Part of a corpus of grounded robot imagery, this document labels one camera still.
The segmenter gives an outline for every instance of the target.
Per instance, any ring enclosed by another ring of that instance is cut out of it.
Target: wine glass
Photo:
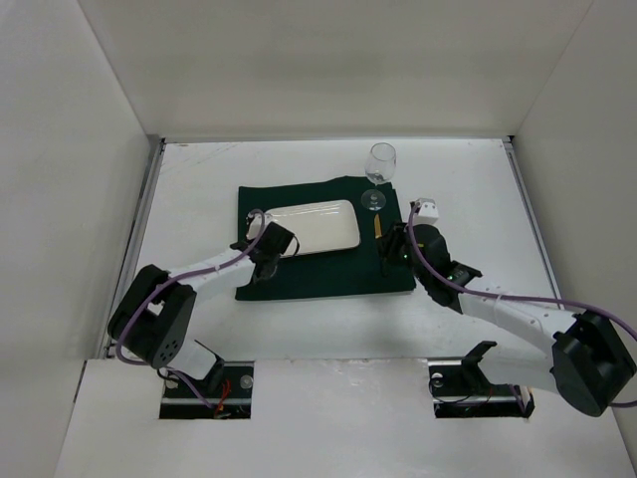
[[[380,142],[371,147],[365,163],[365,175],[372,183],[378,185],[387,182],[396,170],[396,149],[387,142]],[[382,209],[387,200],[377,189],[369,189],[360,197],[363,207],[372,211]]]

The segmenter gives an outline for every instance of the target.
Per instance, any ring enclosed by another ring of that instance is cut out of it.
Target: rectangular white plate
[[[299,256],[352,249],[360,244],[354,208],[344,199],[270,209],[266,211],[266,223],[269,222],[276,222],[297,236],[301,244]],[[257,216],[248,230],[248,239],[257,235],[260,226],[261,217]],[[292,256],[296,249],[297,243],[292,241],[282,257]]]

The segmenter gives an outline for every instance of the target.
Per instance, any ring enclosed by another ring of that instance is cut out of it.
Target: dark green placemat
[[[380,274],[380,259],[374,239],[376,212],[364,209],[360,204],[360,195],[370,186],[365,177],[344,176],[311,184],[240,187],[239,237],[246,236],[248,227],[245,218],[252,209],[267,211],[275,207],[346,199],[356,213],[360,245],[344,251],[282,259],[274,278],[237,289],[235,299],[273,301],[412,291],[416,283],[407,268],[388,267],[387,277]],[[400,220],[400,209],[391,183],[382,184],[378,189],[387,198],[387,204],[378,212],[385,231],[394,220]]]

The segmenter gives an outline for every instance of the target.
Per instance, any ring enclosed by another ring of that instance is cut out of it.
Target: white wall
[[[76,0],[0,1],[0,475],[53,476],[148,144]]]
[[[80,0],[148,132],[518,130],[590,0]]]
[[[515,139],[561,292],[607,307],[633,327],[636,25],[634,0],[595,1]],[[621,398],[637,398],[635,382]],[[637,410],[616,414],[635,463]]]

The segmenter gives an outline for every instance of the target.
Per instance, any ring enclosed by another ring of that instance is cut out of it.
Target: red wire
[[[219,413],[219,411],[221,410],[221,408],[223,408],[223,402],[226,398],[228,398],[228,395],[230,394],[230,380],[228,378],[226,378],[225,383],[221,384],[221,398],[219,398],[219,403],[217,403],[217,407],[215,408],[215,411],[213,413],[213,417],[217,417],[217,413]]]

